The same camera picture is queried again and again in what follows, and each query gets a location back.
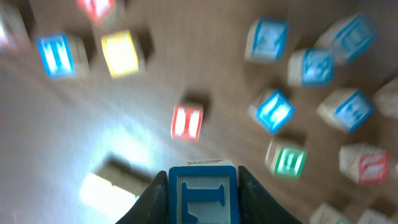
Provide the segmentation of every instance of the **floor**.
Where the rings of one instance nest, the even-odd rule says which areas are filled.
[[[371,205],[398,220],[398,174],[392,172],[382,185],[357,186],[338,172],[342,144],[367,141],[398,156],[398,121],[376,113],[343,134],[315,112],[339,86],[355,86],[370,96],[398,74],[396,1],[130,0],[125,18],[103,28],[92,27],[72,0],[30,0],[30,5],[32,36],[67,31],[85,38],[91,74],[47,79],[36,46],[0,58],[1,223],[112,223],[79,198],[86,174],[110,157],[149,176],[184,160],[230,159],[246,166],[304,223],[322,202],[352,221]],[[311,47],[337,19],[358,11],[367,12],[378,28],[371,48],[337,68],[326,87],[288,87],[289,55]],[[277,63],[243,61],[249,26],[261,16],[289,21],[287,46]],[[100,37],[121,29],[146,32],[154,51],[144,75],[112,80]],[[278,136],[305,143],[308,157],[299,180],[270,174],[264,157],[272,136],[247,115],[251,100],[269,86],[283,90],[297,109]],[[196,144],[170,138],[173,108],[186,98],[207,107]]]

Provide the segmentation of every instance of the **wooden block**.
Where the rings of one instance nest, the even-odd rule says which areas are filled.
[[[384,214],[366,209],[357,224],[390,224],[390,220]]]
[[[321,204],[310,218],[310,224],[350,224],[351,222],[338,210],[328,205]]]
[[[104,36],[102,48],[112,78],[144,70],[145,60],[141,46],[128,30]]]
[[[202,105],[177,105],[173,113],[172,138],[198,141],[202,120]]]
[[[188,161],[169,170],[170,224],[238,224],[238,180],[231,161]]]
[[[386,117],[398,118],[398,79],[383,86],[373,97],[377,109]]]
[[[299,178],[306,158],[307,153],[298,144],[273,139],[269,143],[265,165],[272,175]]]
[[[293,116],[294,107],[280,90],[268,89],[249,107],[249,115],[271,134]]]
[[[352,132],[373,113],[365,94],[353,88],[335,90],[318,107],[318,114],[330,126]]]
[[[376,32],[364,14],[356,14],[333,24],[316,42],[319,48],[332,49],[335,63],[343,64],[364,52]]]
[[[320,86],[333,77],[333,54],[325,49],[295,51],[289,59],[288,83],[292,86]]]
[[[123,0],[76,0],[76,3],[97,26],[117,22],[125,8]]]
[[[366,143],[342,146],[339,151],[340,172],[357,184],[385,180],[388,160],[386,151]]]
[[[287,21],[259,19],[250,27],[245,60],[273,62],[279,60],[285,50]]]
[[[37,39],[37,47],[50,79],[80,77],[90,72],[85,46],[79,37],[47,35]]]
[[[17,53],[30,48],[30,39],[18,9],[0,2],[0,52]]]

